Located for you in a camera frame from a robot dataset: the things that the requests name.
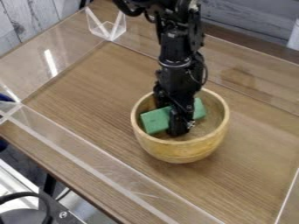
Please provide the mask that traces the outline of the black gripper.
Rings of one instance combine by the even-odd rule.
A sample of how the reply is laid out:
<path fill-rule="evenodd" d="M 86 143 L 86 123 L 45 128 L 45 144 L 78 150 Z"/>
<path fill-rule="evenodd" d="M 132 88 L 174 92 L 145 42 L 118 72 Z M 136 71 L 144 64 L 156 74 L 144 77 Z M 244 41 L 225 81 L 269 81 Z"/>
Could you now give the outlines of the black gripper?
<path fill-rule="evenodd" d="M 189 132 L 193 123 L 193 96 L 201 90 L 208 70 L 202 58 L 192 58 L 185 67 L 162 66 L 156 71 L 157 81 L 153 85 L 153 99 L 157 108 L 173 106 L 169 111 L 166 133 L 178 137 Z"/>

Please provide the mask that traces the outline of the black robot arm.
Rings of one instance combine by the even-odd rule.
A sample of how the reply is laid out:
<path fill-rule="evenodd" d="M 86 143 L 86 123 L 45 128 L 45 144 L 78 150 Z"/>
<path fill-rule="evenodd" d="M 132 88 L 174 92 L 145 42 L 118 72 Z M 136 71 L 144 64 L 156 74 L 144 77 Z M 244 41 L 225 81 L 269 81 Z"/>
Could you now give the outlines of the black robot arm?
<path fill-rule="evenodd" d="M 169 107 L 166 132 L 177 137 L 194 123 L 194 95 L 208 79 L 200 48 L 204 45 L 200 0 L 112 0 L 129 17 L 142 15 L 154 24 L 160 45 L 154 104 Z"/>

